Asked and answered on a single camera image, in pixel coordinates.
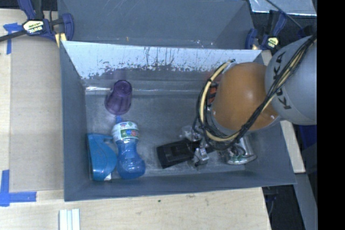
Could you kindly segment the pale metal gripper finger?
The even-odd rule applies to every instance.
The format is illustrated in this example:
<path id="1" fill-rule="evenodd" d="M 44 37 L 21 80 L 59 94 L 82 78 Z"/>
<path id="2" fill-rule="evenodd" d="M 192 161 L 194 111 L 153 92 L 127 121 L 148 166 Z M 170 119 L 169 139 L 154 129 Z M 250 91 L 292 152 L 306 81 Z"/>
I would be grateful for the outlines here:
<path id="1" fill-rule="evenodd" d="M 204 168 L 209 161 L 209 156 L 206 148 L 196 148 L 192 158 L 192 167 L 194 169 Z"/>
<path id="2" fill-rule="evenodd" d="M 182 127 L 182 138 L 192 143 L 200 143 L 202 141 L 201 134 L 195 131 L 190 125 Z"/>

